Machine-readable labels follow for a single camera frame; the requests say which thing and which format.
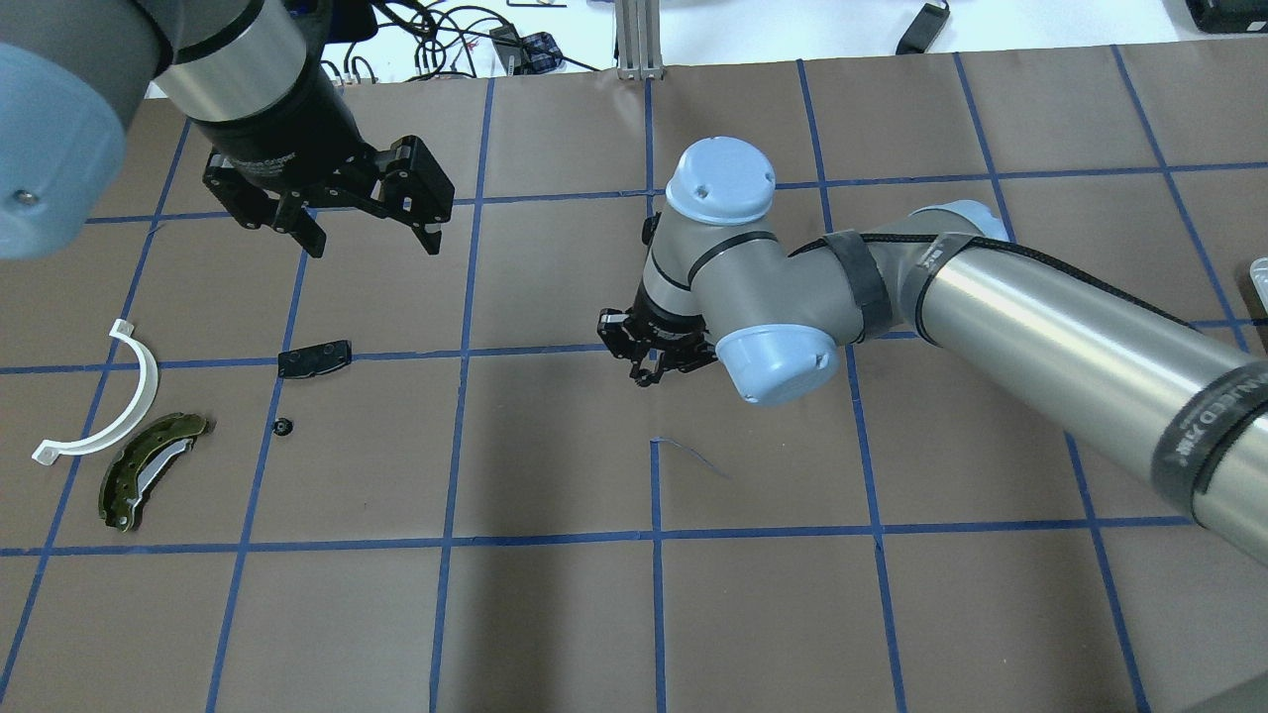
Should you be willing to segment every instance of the light blue joint cap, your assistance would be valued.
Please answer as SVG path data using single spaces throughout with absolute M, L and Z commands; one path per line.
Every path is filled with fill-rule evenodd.
M 0 259 L 75 240 L 123 166 L 123 124 L 84 80 L 0 43 Z
M 756 146 L 738 138 L 701 138 L 682 152 L 664 199 L 701 223 L 751 223 L 771 209 L 775 167 Z
M 810 393 L 827 383 L 841 363 L 832 336 L 803 325 L 735 330 L 721 337 L 715 350 L 741 398 L 760 406 Z
M 924 211 L 946 211 L 947 213 L 955 213 L 961 218 L 969 221 L 978 228 L 984 237 L 990 237 L 993 240 L 1002 240 L 1008 242 L 1008 231 L 1004 228 L 1004 222 L 995 217 L 990 212 L 990 208 L 976 200 L 954 200 L 951 203 L 943 203 L 941 206 L 926 206 L 919 211 L 913 211 L 912 216 L 915 213 L 923 213 Z

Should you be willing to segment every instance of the silver metal cylinder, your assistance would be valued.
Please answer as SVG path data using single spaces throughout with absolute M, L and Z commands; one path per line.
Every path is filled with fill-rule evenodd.
M 1158 490 L 1155 450 L 1177 415 L 1257 362 L 1059 270 L 974 247 L 937 273 L 922 321 L 931 339 Z M 1222 455 L 1192 514 L 1268 565 L 1268 416 Z
M 303 34 L 281 0 L 265 0 L 257 10 L 235 37 L 223 38 L 223 44 L 214 36 L 203 41 L 213 42 L 205 55 L 185 61 L 178 55 L 178 63 L 155 80 L 190 118 L 231 122 L 252 117 L 295 85 L 307 58 Z
M 1193 515 L 1268 565 L 1268 416 L 1255 419 L 1225 452 L 1206 492 L 1194 494 Z

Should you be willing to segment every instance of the black electronic device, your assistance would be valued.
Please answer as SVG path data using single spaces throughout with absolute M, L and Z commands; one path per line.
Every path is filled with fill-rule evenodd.
M 947 18 L 951 16 L 950 5 L 935 5 L 932 3 L 926 3 L 921 11 L 917 13 L 915 19 L 912 20 L 910 27 L 903 33 L 903 39 L 898 41 L 898 49 L 895 55 L 921 55 L 933 44 L 937 39 L 938 33 L 942 32 L 942 27 L 947 24 Z
M 1268 33 L 1268 0 L 1184 0 L 1202 32 Z

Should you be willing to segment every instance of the black box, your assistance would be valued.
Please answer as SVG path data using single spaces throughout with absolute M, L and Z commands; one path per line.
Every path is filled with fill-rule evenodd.
M 1268 0 L 1184 0 L 1202 32 L 1268 33 Z

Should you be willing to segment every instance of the black rectangular part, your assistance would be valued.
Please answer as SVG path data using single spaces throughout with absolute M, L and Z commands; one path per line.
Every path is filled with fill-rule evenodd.
M 1193 23 L 1211 33 L 1268 33 L 1268 0 L 1186 0 Z
M 515 32 L 511 25 L 498 25 L 488 30 L 489 38 L 493 41 L 493 49 L 497 51 L 497 57 L 502 60 L 502 69 L 511 75 L 526 74 L 526 65 L 529 63 L 529 53 L 524 51 L 524 42 L 520 39 L 520 34 Z
M 915 19 L 912 20 L 910 27 L 903 33 L 903 39 L 898 42 L 898 49 L 894 53 L 924 53 L 929 48 L 929 44 L 933 44 L 933 41 L 937 39 L 943 25 L 947 24 L 948 16 L 951 16 L 950 9 L 926 3 L 921 8 L 921 11 L 915 14 Z
M 337 372 L 353 363 L 353 344 L 346 339 L 302 346 L 278 354 L 278 378 L 307 379 Z

